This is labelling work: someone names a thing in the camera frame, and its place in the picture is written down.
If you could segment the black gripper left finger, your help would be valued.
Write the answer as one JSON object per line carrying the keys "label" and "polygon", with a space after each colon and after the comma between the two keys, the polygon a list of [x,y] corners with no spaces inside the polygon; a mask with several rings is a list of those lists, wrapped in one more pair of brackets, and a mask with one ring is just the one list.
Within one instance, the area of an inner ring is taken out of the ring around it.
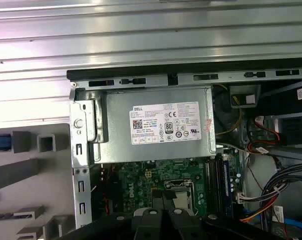
{"label": "black gripper left finger", "polygon": [[161,237],[164,191],[155,190],[152,207],[143,207],[133,215],[115,213],[80,227],[59,239],[63,240],[157,240]]}

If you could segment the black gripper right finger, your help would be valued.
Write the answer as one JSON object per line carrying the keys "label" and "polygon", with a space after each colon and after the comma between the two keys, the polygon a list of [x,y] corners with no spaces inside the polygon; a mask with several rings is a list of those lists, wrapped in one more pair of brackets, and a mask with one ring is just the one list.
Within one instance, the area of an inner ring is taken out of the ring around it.
{"label": "black gripper right finger", "polygon": [[209,215],[197,217],[186,208],[175,206],[176,194],[165,191],[165,238],[168,240],[258,240],[263,231],[233,219]]}

